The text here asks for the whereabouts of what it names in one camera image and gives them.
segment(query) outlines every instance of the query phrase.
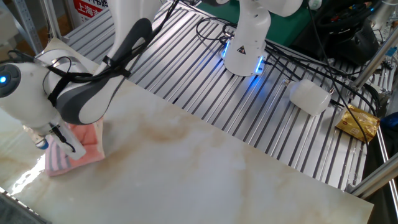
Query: green surface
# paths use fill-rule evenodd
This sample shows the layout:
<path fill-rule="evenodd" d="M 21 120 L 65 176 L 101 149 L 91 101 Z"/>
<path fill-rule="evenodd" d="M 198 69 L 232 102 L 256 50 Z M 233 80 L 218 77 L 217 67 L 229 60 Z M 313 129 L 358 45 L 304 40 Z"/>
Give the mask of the green surface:
<path fill-rule="evenodd" d="M 236 0 L 232 0 L 220 7 L 213 7 L 201 3 L 198 8 L 231 22 L 238 22 L 239 20 L 239 2 Z M 271 19 L 272 22 L 267 34 L 267 39 L 288 47 L 305 28 L 308 22 L 310 22 L 311 18 L 308 14 L 308 10 L 302 7 L 289 17 L 280 17 L 271 13 Z"/>

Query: marble surface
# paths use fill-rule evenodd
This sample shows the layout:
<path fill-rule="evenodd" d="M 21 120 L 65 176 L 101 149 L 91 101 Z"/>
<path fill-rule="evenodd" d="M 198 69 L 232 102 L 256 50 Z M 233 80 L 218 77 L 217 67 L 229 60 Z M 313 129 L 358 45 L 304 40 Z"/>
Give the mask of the marble surface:
<path fill-rule="evenodd" d="M 373 208 L 129 82 L 104 117 L 107 158 L 59 177 L 0 123 L 0 187 L 54 223 L 357 224 Z"/>

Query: pink cloth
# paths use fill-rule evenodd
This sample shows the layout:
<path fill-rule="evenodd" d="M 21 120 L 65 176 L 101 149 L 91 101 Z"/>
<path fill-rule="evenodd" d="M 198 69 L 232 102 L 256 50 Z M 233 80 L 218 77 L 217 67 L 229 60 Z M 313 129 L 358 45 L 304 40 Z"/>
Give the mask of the pink cloth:
<path fill-rule="evenodd" d="M 45 152 L 45 171 L 51 177 L 105 159 L 102 147 L 103 119 L 84 126 L 70 124 L 70 129 L 86 149 L 86 154 L 81 159 L 74 161 L 59 148 L 53 137 L 48 137 L 49 148 Z"/>

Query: metal pole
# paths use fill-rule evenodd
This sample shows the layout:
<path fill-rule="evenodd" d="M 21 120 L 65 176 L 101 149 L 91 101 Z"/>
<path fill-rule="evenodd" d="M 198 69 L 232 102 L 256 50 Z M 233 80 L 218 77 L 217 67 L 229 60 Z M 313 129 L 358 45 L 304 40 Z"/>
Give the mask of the metal pole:
<path fill-rule="evenodd" d="M 377 135 L 379 137 L 379 145 L 380 145 L 381 154 L 383 157 L 383 162 L 387 162 L 389 160 L 389 157 L 388 157 L 388 153 L 387 153 L 386 144 L 384 143 L 383 133 L 380 128 L 377 131 Z M 396 210 L 396 214 L 398 216 L 398 191 L 397 191 L 397 186 L 396 186 L 395 180 L 392 179 L 389 182 L 389 185 L 390 185 L 390 189 L 391 189 L 392 200 L 394 201 L 394 207 Z"/>
<path fill-rule="evenodd" d="M 73 22 L 72 10 L 70 9 L 68 0 L 63 0 L 63 6 L 65 8 L 70 27 L 72 28 L 72 30 L 76 29 L 75 23 Z"/>
<path fill-rule="evenodd" d="M 376 71 L 383 60 L 386 58 L 386 53 L 391 47 L 394 47 L 398 39 L 398 27 L 394 29 L 392 34 L 387 38 L 386 42 L 380 47 L 377 54 L 369 61 L 368 66 L 361 72 L 359 77 L 351 84 L 355 90 L 360 90 L 367 82 L 369 77 Z"/>
<path fill-rule="evenodd" d="M 354 196 L 366 198 L 398 176 L 398 154 L 380 166 L 369 177 L 349 191 Z"/>
<path fill-rule="evenodd" d="M 26 30 L 26 41 L 29 43 L 30 47 L 32 47 L 35 54 L 40 53 L 43 51 L 43 46 L 39 39 L 39 35 L 37 34 L 35 25 L 33 24 L 33 20 L 30 16 L 25 0 L 13 0 L 13 2 L 17 8 L 19 16 L 21 17 L 24 30 Z"/>
<path fill-rule="evenodd" d="M 44 17 L 50 29 L 51 37 L 56 37 L 62 40 L 60 27 L 58 25 L 57 15 L 55 14 L 54 5 L 52 0 L 40 0 L 42 5 Z"/>

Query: red sign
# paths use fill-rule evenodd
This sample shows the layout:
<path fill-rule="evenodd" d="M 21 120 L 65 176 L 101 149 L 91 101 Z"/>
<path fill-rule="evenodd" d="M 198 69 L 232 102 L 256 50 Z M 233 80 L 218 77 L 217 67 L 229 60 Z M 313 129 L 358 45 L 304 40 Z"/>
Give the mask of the red sign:
<path fill-rule="evenodd" d="M 95 7 L 82 0 L 73 0 L 75 9 L 82 15 L 92 18 L 102 11 L 102 9 Z"/>

